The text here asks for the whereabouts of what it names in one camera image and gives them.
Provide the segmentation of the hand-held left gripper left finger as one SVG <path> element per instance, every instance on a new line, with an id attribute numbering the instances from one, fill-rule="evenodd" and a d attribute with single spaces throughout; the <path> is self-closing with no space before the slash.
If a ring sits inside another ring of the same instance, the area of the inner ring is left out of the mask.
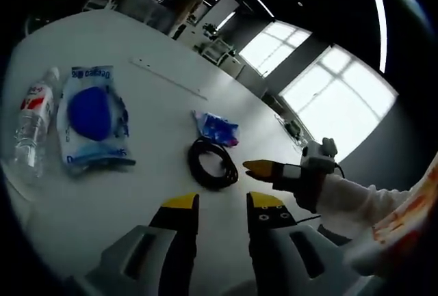
<path id="1" fill-rule="evenodd" d="M 198 234 L 199 195 L 165 201 L 147 226 L 106 248 L 83 279 L 85 295 L 188 295 Z"/>

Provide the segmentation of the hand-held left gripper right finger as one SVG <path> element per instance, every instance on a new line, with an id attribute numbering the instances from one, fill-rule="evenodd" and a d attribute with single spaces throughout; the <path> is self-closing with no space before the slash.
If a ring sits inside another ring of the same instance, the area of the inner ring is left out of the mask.
<path id="1" fill-rule="evenodd" d="M 297 224 L 271 195 L 246 195 L 249 253 L 258 295 L 371 295 L 372 279 L 343 262 L 342 249 Z"/>

